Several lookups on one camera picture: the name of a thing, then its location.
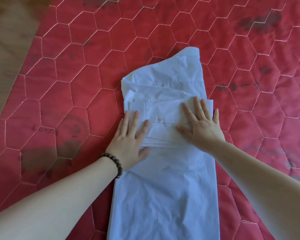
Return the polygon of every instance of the red fabric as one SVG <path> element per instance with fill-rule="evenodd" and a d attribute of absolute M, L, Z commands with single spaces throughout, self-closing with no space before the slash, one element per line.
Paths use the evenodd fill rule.
<path fill-rule="evenodd" d="M 226 140 L 300 181 L 300 0 L 52 0 L 0 116 L 0 211 L 94 162 L 124 113 L 122 77 L 187 46 Z M 221 239 L 273 239 L 216 174 Z M 106 239 L 112 190 L 68 239 Z"/>

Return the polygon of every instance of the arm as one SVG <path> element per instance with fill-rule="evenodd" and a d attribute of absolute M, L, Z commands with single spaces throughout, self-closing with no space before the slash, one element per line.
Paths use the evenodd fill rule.
<path fill-rule="evenodd" d="M 194 105 L 196 116 L 183 105 L 193 129 L 177 130 L 226 170 L 276 239 L 300 239 L 300 182 L 227 143 L 218 110 L 212 119 L 204 100 Z"/>
<path fill-rule="evenodd" d="M 148 150 L 139 152 L 149 122 L 136 136 L 139 114 L 136 112 L 127 133 L 126 112 L 106 152 L 115 155 L 127 170 L 142 160 Z M 0 212 L 0 240 L 63 240 L 77 221 L 116 177 L 116 164 L 102 157 L 88 167 L 24 198 Z"/>

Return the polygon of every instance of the forearm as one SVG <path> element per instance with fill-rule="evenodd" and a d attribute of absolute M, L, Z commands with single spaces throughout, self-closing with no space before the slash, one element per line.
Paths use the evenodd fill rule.
<path fill-rule="evenodd" d="M 273 236 L 300 239 L 300 182 L 227 142 L 212 151 Z"/>
<path fill-rule="evenodd" d="M 0 240 L 65 239 L 86 209 L 116 177 L 107 157 L 0 213 Z"/>

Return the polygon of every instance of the person's left arm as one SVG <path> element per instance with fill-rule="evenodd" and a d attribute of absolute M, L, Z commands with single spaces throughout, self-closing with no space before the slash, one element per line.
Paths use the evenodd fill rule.
<path fill-rule="evenodd" d="M 126 112 L 106 149 L 120 160 L 124 171 L 148 153 L 147 148 L 139 149 L 149 121 L 136 134 L 138 120 L 139 113 L 136 112 L 128 131 L 129 115 Z M 88 167 L 24 198 L 0 212 L 0 240 L 66 239 L 87 208 L 117 174 L 116 164 L 108 157 L 101 157 Z"/>

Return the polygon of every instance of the beaded bracelet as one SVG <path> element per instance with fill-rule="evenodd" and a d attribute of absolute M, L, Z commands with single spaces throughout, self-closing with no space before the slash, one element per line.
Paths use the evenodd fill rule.
<path fill-rule="evenodd" d="M 116 179 L 120 178 L 120 176 L 122 175 L 122 171 L 124 169 L 121 167 L 121 163 L 119 163 L 119 159 L 117 159 L 115 156 L 113 156 L 112 154 L 109 154 L 107 152 L 102 153 L 100 158 L 101 157 L 109 157 L 117 165 L 118 175 L 116 176 Z"/>

